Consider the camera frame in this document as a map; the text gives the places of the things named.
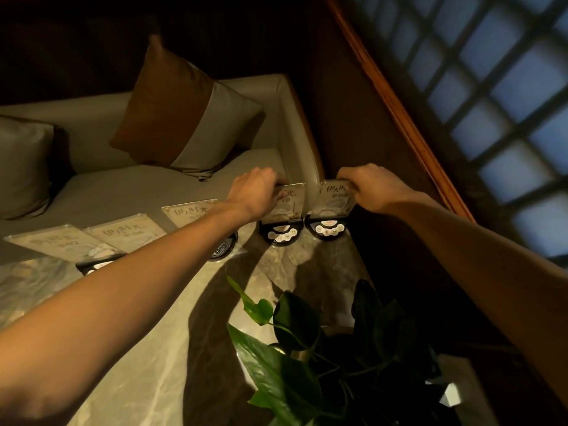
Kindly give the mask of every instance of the table number card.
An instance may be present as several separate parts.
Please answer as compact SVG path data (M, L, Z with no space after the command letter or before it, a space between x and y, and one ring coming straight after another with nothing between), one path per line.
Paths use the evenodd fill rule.
M164 206L162 210L175 226L179 228L201 218L215 203L217 203L217 199L192 201L191 203Z
M355 199L349 192L347 185L349 185L348 180L323 180L311 218L347 217L355 206Z
M112 245L125 253L131 253L164 236L166 232L146 214L136 214L111 222L105 222L84 230L91 236Z
M102 259L122 252L70 224L6 236L4 240L73 263Z
M273 224L275 222L301 220L306 198L306 183L282 185L276 187L276 189L284 190L287 195L278 201L272 212L266 215L261 222L263 224Z

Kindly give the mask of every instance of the orange wooden beam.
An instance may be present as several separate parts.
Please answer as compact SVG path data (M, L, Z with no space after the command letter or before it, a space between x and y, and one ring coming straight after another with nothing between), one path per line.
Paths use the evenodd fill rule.
M455 186L450 181L450 178L448 178L448 175L446 175L446 172L442 168L440 162L438 162L438 159L424 140L424 137L418 128L416 128L416 125L410 118L410 115L379 70L379 67L374 62L373 58L365 48L365 45L351 26L351 23L346 19L343 9L341 9L337 0L324 1L335 18L337 25L339 25L339 28L349 43L353 53L357 57L357 60L361 64L361 67L369 79L371 79L377 93L384 101L394 119L394 122L400 129L408 145L416 154L420 164L422 164L422 167L436 185L436 188L448 209L453 211L455 214L475 222L472 213L465 205Z

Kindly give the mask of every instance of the hand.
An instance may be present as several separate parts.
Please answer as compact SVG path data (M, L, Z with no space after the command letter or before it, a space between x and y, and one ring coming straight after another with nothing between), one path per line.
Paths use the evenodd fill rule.
M337 179L351 181L355 200L366 210L380 214L386 205L412 199L421 193L402 182L393 172L376 164L342 167Z
M239 176L233 181L227 203L235 206L243 215L243 225L255 222L269 214L286 196L285 191L276 193L276 185L285 185L286 178L274 169L255 167L250 172Z

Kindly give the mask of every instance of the person's left hand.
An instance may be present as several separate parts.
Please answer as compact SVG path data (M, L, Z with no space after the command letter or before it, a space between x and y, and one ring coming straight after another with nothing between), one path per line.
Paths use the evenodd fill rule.
M255 167L233 181L227 203L243 213L243 224L255 222L269 214L278 200L286 197L285 191L276 193L274 187L287 183L286 178L271 167Z

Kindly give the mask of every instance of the wooden trim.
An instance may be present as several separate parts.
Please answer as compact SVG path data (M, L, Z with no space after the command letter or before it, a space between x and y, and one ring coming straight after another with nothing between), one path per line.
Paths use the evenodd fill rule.
M394 90L388 84L388 81L379 70L377 64L365 49L364 44L351 26L351 23L346 19L337 0L324 1L330 9L333 18L336 20L337 25L339 25L341 32L345 36L359 64L361 64L366 75L371 79L371 82L373 82L373 86L382 98L385 106L387 106L395 124L400 129L412 151L416 154L424 170L432 179L446 207L455 214L471 222L475 222L472 213L465 205L455 186L450 181L450 178L448 178L448 175L446 175L438 159L424 140L418 128L416 128L410 115L396 96Z
M306 130L306 135L308 136L309 147L312 149L312 155L314 156L316 171L317 171L317 174L319 176L319 180L321 182L325 179L325 172L323 170L322 157L320 157L319 150L317 148L316 141L314 139L314 135L312 134L312 130L309 127L308 119L306 118L306 114L304 113L304 108L302 107L302 102L300 101L300 98L298 97L298 94L296 93L296 90L294 89L294 86L292 85L292 81L290 80L288 75L285 74L284 76L286 78L286 81L288 82L288 87L290 88L292 98L294 99L294 104L296 106L296 110L298 111L298 114L300 115L300 119L302 120L302 124L304 125L304 130Z

